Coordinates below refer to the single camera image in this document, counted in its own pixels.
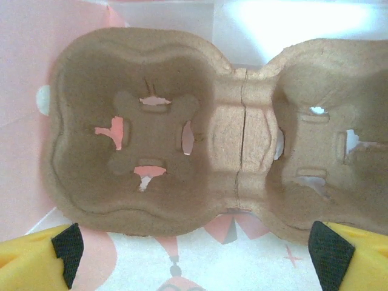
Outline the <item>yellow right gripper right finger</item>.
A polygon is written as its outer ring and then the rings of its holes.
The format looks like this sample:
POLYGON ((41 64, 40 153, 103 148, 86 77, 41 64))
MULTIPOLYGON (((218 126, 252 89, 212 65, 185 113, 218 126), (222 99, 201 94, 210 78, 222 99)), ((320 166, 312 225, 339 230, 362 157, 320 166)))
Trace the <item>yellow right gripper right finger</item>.
POLYGON ((309 254, 323 290, 387 290, 387 236, 315 221, 309 254))

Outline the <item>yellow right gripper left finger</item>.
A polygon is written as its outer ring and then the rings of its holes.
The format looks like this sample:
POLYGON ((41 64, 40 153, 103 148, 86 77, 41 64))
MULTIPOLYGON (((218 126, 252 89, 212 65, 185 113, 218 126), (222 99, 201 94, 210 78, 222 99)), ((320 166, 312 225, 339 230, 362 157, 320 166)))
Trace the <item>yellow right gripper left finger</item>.
POLYGON ((1 290, 70 290, 84 251, 77 223, 1 243, 1 290))

